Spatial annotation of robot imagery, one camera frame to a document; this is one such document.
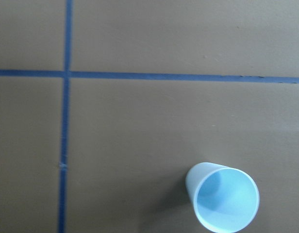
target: plastic cup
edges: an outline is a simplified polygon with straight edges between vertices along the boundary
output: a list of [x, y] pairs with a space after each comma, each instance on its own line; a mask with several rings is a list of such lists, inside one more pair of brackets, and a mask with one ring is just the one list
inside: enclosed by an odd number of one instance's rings
[[199, 222], [215, 233], [234, 233], [250, 224], [259, 206], [254, 180], [236, 168], [212, 163], [193, 166], [186, 188]]

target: blue tape strip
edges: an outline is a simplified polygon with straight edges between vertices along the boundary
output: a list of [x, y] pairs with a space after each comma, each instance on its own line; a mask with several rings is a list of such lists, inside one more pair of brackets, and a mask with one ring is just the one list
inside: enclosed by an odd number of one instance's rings
[[70, 60], [71, 60], [72, 4], [73, 4], [72, 0], [66, 0], [58, 233], [65, 232], [65, 222], [66, 222], [67, 147], [68, 147], [68, 118], [69, 118], [68, 113], [69, 113], [69, 92], [70, 92], [69, 69], [70, 69]]
[[196, 74], [150, 74], [150, 73], [112, 73], [72, 71], [72, 78], [91, 79], [139, 79], [139, 80], [178, 80], [213, 82], [250, 82], [250, 83], [299, 83], [299, 78], [261, 77], [261, 76], [221, 76]]
[[63, 71], [54, 70], [18, 70], [18, 69], [0, 69], [0, 76], [26, 76], [26, 77], [63, 77]]

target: cup opening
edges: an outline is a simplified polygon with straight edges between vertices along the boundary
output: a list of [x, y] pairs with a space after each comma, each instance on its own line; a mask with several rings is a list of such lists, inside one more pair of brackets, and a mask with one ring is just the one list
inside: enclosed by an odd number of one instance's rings
[[253, 220], [259, 194], [248, 174], [224, 168], [203, 181], [195, 203], [196, 215], [206, 228], [218, 233], [233, 233]]

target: floor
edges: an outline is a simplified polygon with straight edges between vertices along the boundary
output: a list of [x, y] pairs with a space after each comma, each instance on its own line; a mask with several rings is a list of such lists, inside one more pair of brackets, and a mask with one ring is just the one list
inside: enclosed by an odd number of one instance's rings
[[0, 0], [0, 232], [209, 232], [205, 161], [299, 230], [299, 0]]

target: blue line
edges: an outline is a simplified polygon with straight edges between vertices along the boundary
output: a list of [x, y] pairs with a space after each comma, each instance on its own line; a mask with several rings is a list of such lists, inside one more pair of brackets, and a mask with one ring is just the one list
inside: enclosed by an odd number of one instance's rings
[[0, 76], [63, 77], [63, 71], [0, 69]]
[[68, 149], [68, 121], [69, 121], [68, 114], [69, 114], [69, 93], [70, 93], [69, 69], [70, 69], [70, 61], [71, 61], [72, 4], [73, 4], [72, 0], [66, 0], [58, 233], [65, 232], [65, 222], [66, 222], [67, 149]]
[[249, 82], [249, 83], [299, 83], [299, 78], [261, 77], [261, 76], [221, 76], [198, 74], [150, 74], [150, 73], [112, 73], [72, 71], [72, 78], [91, 79], [139, 79], [139, 80], [178, 80], [213, 82]]

